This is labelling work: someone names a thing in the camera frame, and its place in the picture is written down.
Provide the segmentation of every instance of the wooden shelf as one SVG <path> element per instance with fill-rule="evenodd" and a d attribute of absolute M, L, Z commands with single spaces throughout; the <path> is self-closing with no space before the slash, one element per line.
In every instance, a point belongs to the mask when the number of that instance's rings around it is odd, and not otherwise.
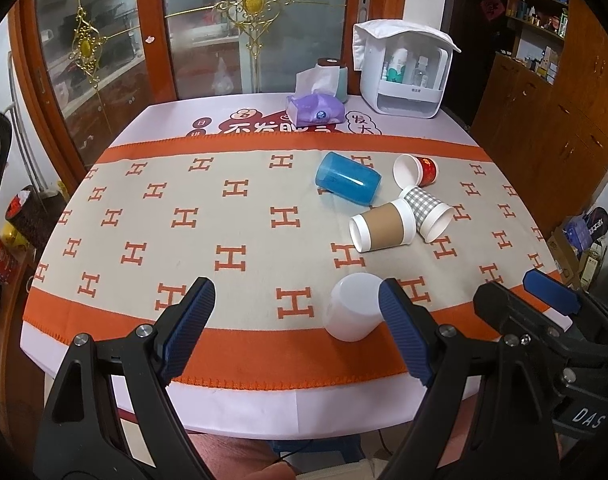
<path fill-rule="evenodd" d="M 545 28 L 538 27 L 537 25 L 533 25 L 532 23 L 529 23 L 526 20 L 520 20 L 520 19 L 518 19 L 518 18 L 516 18 L 514 16 L 508 16 L 508 17 L 511 18 L 512 20 L 515 20 L 516 22 L 519 22 L 519 23 L 522 23 L 523 25 L 526 25 L 531 30 L 538 31 L 543 36 L 546 36 L 546 37 L 550 36 L 552 38 L 555 38 L 560 43 L 564 43 L 564 38 L 562 38 L 561 36 L 559 36 L 558 34 L 556 34 L 554 32 L 551 32 L 550 30 L 546 30 Z"/>

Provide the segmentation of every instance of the glass panel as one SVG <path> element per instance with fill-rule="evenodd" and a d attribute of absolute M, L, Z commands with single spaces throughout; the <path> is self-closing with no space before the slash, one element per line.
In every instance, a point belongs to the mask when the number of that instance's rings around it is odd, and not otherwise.
<path fill-rule="evenodd" d="M 341 54 L 346 0 L 165 3 L 180 99 L 292 91 L 297 72 Z"/>
<path fill-rule="evenodd" d="M 35 6 L 50 82 L 90 168 L 151 102 L 136 0 L 35 0 Z"/>

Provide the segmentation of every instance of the blue cup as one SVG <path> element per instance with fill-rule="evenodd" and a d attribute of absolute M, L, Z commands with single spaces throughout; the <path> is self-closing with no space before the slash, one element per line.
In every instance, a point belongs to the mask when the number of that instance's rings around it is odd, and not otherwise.
<path fill-rule="evenodd" d="M 382 176 L 350 158 L 329 152 L 318 168 L 315 184 L 360 205 L 370 205 Z"/>

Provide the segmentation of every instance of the table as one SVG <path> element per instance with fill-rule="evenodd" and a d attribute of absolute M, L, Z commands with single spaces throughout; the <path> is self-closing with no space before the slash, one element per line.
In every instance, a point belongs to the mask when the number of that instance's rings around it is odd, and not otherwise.
<path fill-rule="evenodd" d="M 156 105 L 115 140 L 63 213 L 28 299 L 21 346 L 46 373 L 55 375 L 77 332 L 125 335 L 205 275 L 218 302 L 185 374 L 168 387 L 185 428 L 266 439 L 370 431 L 412 420 L 425 389 L 404 372 L 382 325 L 354 344 L 326 334 L 319 313 L 339 278 L 364 270 L 394 276 L 438 322 L 494 338 L 472 315 L 477 286 L 501 280 L 526 295 L 526 270 L 555 275 L 524 204 L 444 113 L 380 116 L 352 96 L 346 123 L 298 133 L 284 117 L 285 99 Z M 389 174 L 397 153 L 434 156 L 440 177 L 430 191 L 457 210 L 445 236 L 356 254 L 347 220 L 364 208 L 315 188 L 323 150 L 380 170 L 376 205 L 399 193 Z M 217 215 L 205 214 L 215 203 Z M 300 227 L 306 235 L 294 234 Z M 303 256 L 289 260 L 281 248 L 293 243 Z M 567 319 L 546 314 L 568 328 Z M 125 381 L 113 382 L 119 408 L 132 412 Z M 478 384 L 471 379 L 466 395 Z"/>

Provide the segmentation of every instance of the metal bolt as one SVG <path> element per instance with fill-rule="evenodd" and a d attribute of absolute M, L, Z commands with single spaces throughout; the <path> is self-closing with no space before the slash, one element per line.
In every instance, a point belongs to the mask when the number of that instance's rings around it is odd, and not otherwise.
<path fill-rule="evenodd" d="M 564 368 L 562 370 L 562 380 L 566 384 L 573 384 L 577 380 L 577 376 L 571 368 Z"/>
<path fill-rule="evenodd" d="M 453 325 L 440 325 L 438 330 L 444 337 L 453 337 L 458 332 L 458 329 L 456 329 Z"/>
<path fill-rule="evenodd" d="M 146 337 L 153 333 L 153 327 L 151 325 L 140 325 L 135 329 L 135 333 L 138 337 Z"/>
<path fill-rule="evenodd" d="M 508 346 L 517 346 L 520 344 L 520 340 L 517 339 L 517 336 L 515 334 L 506 334 L 504 336 L 504 342 Z"/>
<path fill-rule="evenodd" d="M 73 338 L 73 343 L 75 344 L 75 346 L 82 346 L 85 345 L 86 343 L 88 343 L 88 334 L 77 334 L 74 338 Z"/>

